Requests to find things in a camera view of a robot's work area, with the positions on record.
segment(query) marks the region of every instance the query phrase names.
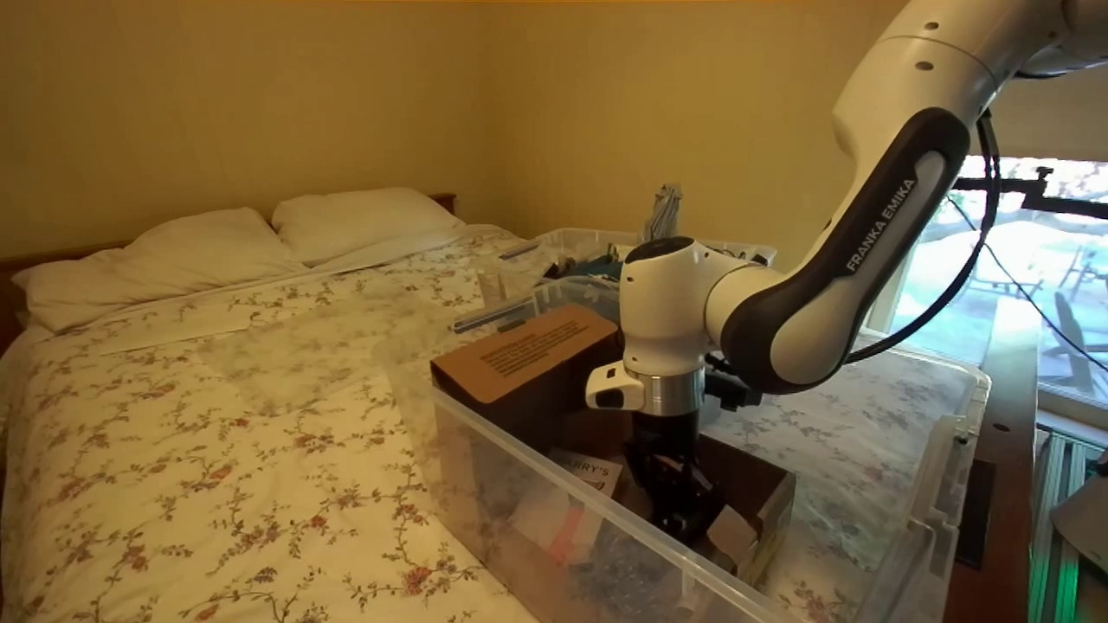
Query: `transparent storage container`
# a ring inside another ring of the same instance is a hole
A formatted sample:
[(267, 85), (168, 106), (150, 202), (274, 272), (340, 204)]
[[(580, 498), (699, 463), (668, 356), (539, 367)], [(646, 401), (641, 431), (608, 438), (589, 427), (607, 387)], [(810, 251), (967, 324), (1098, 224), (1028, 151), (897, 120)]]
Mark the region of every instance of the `transparent storage container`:
[[(985, 377), (886, 354), (702, 428), (797, 475), (783, 544), (744, 585), (476, 413), (409, 384), (440, 521), (536, 620), (942, 620)], [(560, 510), (580, 544), (524, 525)]]

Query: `white pillow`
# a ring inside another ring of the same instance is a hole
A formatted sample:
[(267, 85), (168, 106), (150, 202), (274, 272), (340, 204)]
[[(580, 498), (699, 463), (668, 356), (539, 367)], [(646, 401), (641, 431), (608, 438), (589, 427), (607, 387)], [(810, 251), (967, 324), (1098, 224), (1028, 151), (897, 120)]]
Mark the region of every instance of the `white pillow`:
[(355, 244), (341, 256), (320, 260), (310, 271), (313, 272), (352, 272), (352, 271), (365, 271), (365, 267), (379, 267), (412, 251), (427, 251), (427, 249), (440, 249), (455, 241), (460, 235), (452, 229), (442, 233), (417, 233), (417, 235), (394, 235), (394, 237), (379, 237), (369, 244)]
[(21, 271), (31, 322), (61, 333), (113, 307), (199, 286), (303, 272), (253, 209), (161, 220), (124, 249)]
[(460, 229), (460, 218), (412, 188), (303, 194), (280, 202), (270, 220), (309, 267), (383, 237)]

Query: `beige wall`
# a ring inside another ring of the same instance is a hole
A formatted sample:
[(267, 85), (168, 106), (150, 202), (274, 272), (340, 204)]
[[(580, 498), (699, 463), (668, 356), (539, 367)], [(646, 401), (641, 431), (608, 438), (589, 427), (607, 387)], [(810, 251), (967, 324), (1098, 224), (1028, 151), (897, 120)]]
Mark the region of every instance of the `beige wall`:
[(484, 19), (352, 0), (0, 0), (0, 260), (365, 184), (488, 204)]
[(641, 229), (656, 184), (683, 229), (797, 260), (848, 184), (842, 79), (894, 0), (525, 5), (497, 19), (504, 220)]
[[(899, 0), (0, 0), (0, 260), (302, 190), (455, 190), (520, 233), (683, 229), (797, 263), (835, 95)], [(1105, 76), (1012, 85), (1016, 151), (1108, 157)]]

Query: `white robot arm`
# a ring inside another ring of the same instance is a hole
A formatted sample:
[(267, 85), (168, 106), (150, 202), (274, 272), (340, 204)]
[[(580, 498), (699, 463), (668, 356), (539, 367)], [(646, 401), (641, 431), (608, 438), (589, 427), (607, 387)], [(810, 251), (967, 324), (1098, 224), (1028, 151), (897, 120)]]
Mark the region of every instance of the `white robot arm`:
[(794, 271), (736, 263), (691, 237), (631, 251), (620, 363), (589, 377), (595, 407), (690, 415), (702, 354), (758, 392), (803, 392), (848, 356), (874, 290), (956, 180), (968, 129), (1014, 76), (1108, 62), (1108, 0), (911, 0), (835, 106), (854, 180)]

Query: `wooden headboard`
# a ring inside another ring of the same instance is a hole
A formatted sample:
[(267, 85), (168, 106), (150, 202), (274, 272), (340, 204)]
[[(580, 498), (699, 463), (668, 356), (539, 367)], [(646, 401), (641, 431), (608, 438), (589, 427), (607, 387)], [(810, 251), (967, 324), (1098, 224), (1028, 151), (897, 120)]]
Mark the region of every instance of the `wooden headboard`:
[[(448, 213), (455, 213), (455, 194), (430, 194), (430, 198), (437, 204), (442, 204)], [(0, 354), (11, 346), (11, 338), (21, 335), (25, 307), (26, 307), (25, 290), (17, 285), (11, 285), (11, 278), (26, 271), (26, 267), (35, 267), (35, 263), (80, 260), (80, 256), (90, 256), (95, 249), (110, 249), (110, 244), (35, 251), (35, 256), (21, 256), (21, 260), (0, 263)]]

